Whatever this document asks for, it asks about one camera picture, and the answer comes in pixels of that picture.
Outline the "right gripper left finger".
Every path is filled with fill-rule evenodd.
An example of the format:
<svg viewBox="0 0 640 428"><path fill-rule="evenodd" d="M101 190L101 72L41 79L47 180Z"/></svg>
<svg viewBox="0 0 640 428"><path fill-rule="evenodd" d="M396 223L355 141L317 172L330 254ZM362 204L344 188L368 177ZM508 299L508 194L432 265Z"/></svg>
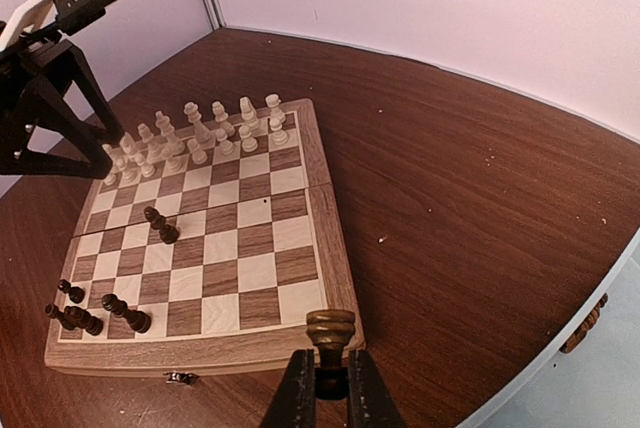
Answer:
<svg viewBox="0 0 640 428"><path fill-rule="evenodd" d="M296 350L259 427L308 428L315 423L314 351Z"/></svg>

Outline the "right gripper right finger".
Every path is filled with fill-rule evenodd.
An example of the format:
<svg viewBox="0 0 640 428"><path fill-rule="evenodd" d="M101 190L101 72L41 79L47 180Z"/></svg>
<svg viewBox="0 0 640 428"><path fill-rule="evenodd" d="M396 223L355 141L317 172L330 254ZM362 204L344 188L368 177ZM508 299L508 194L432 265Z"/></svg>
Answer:
<svg viewBox="0 0 640 428"><path fill-rule="evenodd" d="M348 384L349 427L404 426L404 420L368 351L349 353Z"/></svg>

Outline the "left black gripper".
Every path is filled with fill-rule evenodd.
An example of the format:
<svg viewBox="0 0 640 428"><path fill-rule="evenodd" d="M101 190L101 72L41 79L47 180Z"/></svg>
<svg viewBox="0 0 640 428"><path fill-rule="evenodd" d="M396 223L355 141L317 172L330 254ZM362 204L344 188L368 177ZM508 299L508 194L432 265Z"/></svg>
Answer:
<svg viewBox="0 0 640 428"><path fill-rule="evenodd" d="M43 40L1 57L1 173L104 179L113 162L102 152L81 161L28 147L37 127L80 146L80 120L64 100L72 80L101 126L89 124L100 143L118 144L124 129L106 100L83 51L67 42Z"/></svg>

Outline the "dark wooden chess piece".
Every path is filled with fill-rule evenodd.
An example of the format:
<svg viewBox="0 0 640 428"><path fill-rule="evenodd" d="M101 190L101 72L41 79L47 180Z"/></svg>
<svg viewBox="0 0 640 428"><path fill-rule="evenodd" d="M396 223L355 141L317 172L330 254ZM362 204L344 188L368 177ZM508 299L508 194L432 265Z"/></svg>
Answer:
<svg viewBox="0 0 640 428"><path fill-rule="evenodd" d="M318 349L315 396L339 401L348 395L347 369L343 352L355 334L355 314L342 309L314 310L306 315L307 336Z"/></svg>

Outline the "wooden chess board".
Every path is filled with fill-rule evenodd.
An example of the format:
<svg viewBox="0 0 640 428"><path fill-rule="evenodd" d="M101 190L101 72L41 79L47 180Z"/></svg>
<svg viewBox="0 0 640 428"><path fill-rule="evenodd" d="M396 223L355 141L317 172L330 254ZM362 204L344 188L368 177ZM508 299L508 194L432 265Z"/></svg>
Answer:
<svg viewBox="0 0 640 428"><path fill-rule="evenodd" d="M48 368L89 376L248 373L284 367L311 347L306 315L358 308L334 189L313 103L271 95L258 115L266 130L247 152L241 139L196 164L184 151L155 173L112 186L95 181L61 276L85 290L103 321L92 336L52 321ZM165 244L146 221L156 208L178 228ZM101 303L113 293L151 317L134 332Z"/></svg>

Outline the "dark pawn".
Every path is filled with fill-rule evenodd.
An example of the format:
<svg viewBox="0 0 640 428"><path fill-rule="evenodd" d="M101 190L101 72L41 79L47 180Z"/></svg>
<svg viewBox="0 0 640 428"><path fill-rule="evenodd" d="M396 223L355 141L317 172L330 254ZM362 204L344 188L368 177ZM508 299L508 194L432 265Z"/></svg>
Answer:
<svg viewBox="0 0 640 428"><path fill-rule="evenodd" d="M80 286L72 285L66 279L60 279L57 285L59 291L67 295L69 300L75 304L80 304L85 298L85 290Z"/></svg>

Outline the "light blue plastic basket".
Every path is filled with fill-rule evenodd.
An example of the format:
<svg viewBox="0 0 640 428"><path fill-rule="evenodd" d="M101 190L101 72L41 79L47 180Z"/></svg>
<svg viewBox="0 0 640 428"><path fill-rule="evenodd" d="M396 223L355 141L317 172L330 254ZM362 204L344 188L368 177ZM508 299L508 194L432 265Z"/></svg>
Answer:
<svg viewBox="0 0 640 428"><path fill-rule="evenodd" d="M604 293L608 302L570 353L560 347ZM587 302L464 427L636 427L639 424L639 238Z"/></svg>

